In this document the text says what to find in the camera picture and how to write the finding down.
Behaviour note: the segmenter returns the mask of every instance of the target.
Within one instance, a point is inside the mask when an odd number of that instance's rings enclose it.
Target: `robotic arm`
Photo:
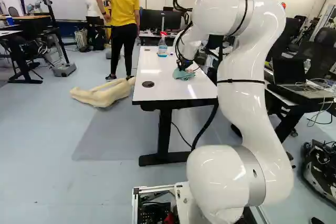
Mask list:
[[[234,223],[245,206],[285,199],[293,187],[286,152],[265,106],[264,64],[286,23],[274,0],[197,0],[193,26],[175,40],[180,70],[190,66],[208,35],[236,36],[234,51],[219,65],[218,102],[243,135],[241,146],[211,145],[187,161],[190,191],[212,224]]]

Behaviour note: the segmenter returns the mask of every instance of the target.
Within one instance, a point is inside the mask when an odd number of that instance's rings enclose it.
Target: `laptop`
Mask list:
[[[273,72],[275,85],[307,99],[336,97],[336,93],[306,83],[303,59],[274,58]]]

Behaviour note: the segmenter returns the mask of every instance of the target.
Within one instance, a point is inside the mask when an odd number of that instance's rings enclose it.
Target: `round hole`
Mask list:
[[[152,88],[152,87],[154,87],[154,82],[152,82],[152,81],[144,81],[143,83],[142,83],[142,86],[143,87],[145,87],[145,88]]]

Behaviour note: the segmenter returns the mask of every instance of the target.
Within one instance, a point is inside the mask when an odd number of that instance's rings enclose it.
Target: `beige mannequin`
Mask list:
[[[91,104],[94,107],[106,108],[116,100],[128,97],[131,92],[131,86],[134,84],[135,77],[128,81],[126,79],[117,79],[89,91],[75,87],[70,90],[70,94],[72,98],[80,102]]]

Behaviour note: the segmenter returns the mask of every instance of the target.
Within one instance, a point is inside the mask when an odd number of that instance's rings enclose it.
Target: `woman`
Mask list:
[[[126,79],[130,79],[133,47],[140,29],[139,0],[111,0],[112,17],[105,12],[103,0],[97,0],[97,4],[104,19],[111,21],[113,26],[111,73],[105,79],[111,81],[117,78],[115,75],[122,45],[125,48]]]

